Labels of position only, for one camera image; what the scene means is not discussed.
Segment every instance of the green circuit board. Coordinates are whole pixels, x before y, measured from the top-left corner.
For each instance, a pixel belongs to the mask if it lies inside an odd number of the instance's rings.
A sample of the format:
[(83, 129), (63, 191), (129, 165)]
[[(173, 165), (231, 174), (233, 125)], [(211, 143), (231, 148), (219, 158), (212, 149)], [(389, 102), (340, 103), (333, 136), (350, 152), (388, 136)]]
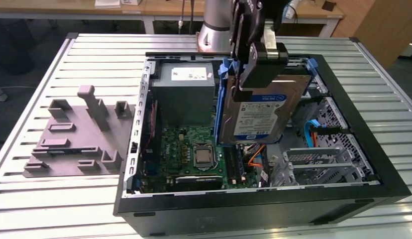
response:
[[(197, 145), (211, 146), (213, 149), (213, 165), (208, 168), (195, 166), (195, 149)], [(223, 147), (213, 143), (213, 135), (209, 127), (164, 128), (161, 134), (161, 152), (159, 175), (144, 179), (148, 187), (144, 193), (160, 193), (167, 191), (167, 179), (181, 176), (221, 176), (223, 188), (248, 188), (256, 184), (254, 173), (244, 175), (245, 181), (228, 183), (225, 169), (225, 155)]]

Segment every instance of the floor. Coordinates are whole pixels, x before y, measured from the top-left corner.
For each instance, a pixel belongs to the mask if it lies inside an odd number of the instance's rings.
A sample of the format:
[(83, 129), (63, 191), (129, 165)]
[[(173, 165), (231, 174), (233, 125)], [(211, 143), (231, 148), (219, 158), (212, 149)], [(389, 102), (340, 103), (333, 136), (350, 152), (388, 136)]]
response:
[[(57, 53), (68, 32), (79, 33), (144, 33), (144, 25), (139, 21), (76, 21), (59, 20), (57, 28), (52, 29), (47, 20), (27, 21), (32, 36), (37, 45), (29, 50), (35, 62), (33, 70), (25, 75), (9, 76), (0, 68), (0, 87), (8, 95), (8, 100), (0, 103), (0, 142), (4, 142), (13, 125), (24, 110), (35, 88), (41, 80), (49, 63)], [(156, 33), (176, 34), (176, 22), (155, 22)], [(195, 23), (195, 31), (199, 31), (201, 23)], [(183, 33), (188, 32), (188, 23)], [(412, 98), (412, 60), (398, 59), (389, 69), (389, 74)]]

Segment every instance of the table leg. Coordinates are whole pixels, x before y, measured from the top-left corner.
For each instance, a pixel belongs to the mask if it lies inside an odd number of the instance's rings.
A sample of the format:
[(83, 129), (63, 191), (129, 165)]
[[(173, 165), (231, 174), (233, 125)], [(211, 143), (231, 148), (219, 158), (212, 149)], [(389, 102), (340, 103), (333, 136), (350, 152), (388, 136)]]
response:
[(333, 31), (336, 29), (338, 19), (328, 19), (326, 24), (320, 32), (320, 37), (332, 37)]
[(145, 34), (155, 34), (153, 21), (155, 21), (155, 16), (148, 16), (148, 15), (143, 16)]

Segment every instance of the wooden desk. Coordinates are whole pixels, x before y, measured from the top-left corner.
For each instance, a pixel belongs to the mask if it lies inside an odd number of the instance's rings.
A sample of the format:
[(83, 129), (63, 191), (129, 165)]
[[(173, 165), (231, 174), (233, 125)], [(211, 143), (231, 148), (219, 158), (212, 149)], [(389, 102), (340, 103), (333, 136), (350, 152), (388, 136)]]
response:
[[(204, 15), (204, 2), (205, 0), (196, 0), (195, 3), (195, 20), (203, 21)], [(316, 0), (316, 5), (310, 0), (302, 0), (296, 9), (297, 12), (297, 23), (298, 24), (320, 24), (324, 25), (320, 37), (330, 37), (333, 30), (337, 26), (337, 22), (344, 18), (344, 13), (340, 11), (337, 6), (333, 11), (325, 11), (321, 9), (324, 0)], [(179, 20), (181, 14), (183, 0), (147, 0), (143, 14), (144, 21), (155, 20)], [(191, 15), (191, 3), (185, 2), (184, 15)], [(293, 23), (294, 19), (284, 19), (284, 23)]]
[[(321, 9), (324, 0), (302, 0), (297, 7), (298, 23), (322, 24), (320, 36), (329, 37), (342, 12), (334, 7), (332, 12)], [(203, 21), (205, 0), (196, 0), (195, 21)], [(121, 5), (120, 8), (95, 9), (95, 0), (0, 0), (0, 18), (80, 19), (80, 20), (141, 20), (147, 34), (155, 34), (155, 20), (179, 20), (183, 0), (143, 0), (139, 6)], [(191, 15), (187, 0), (184, 15)]]
[(9, 13), (59, 13), (59, 14), (124, 14), (139, 11), (141, 14), (147, 0), (141, 4), (121, 5), (120, 8), (95, 9), (95, 0), (0, 0), (0, 12)]

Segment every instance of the power supply label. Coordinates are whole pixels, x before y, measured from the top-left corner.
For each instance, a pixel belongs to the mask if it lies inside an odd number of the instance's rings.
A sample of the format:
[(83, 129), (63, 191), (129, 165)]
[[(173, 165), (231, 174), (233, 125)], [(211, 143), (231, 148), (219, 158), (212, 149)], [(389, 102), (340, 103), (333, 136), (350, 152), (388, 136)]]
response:
[(172, 81), (205, 81), (205, 67), (175, 67), (172, 69)]
[(270, 134), (285, 100), (285, 95), (253, 95), (250, 102), (241, 102), (233, 130), (237, 139), (261, 139)]

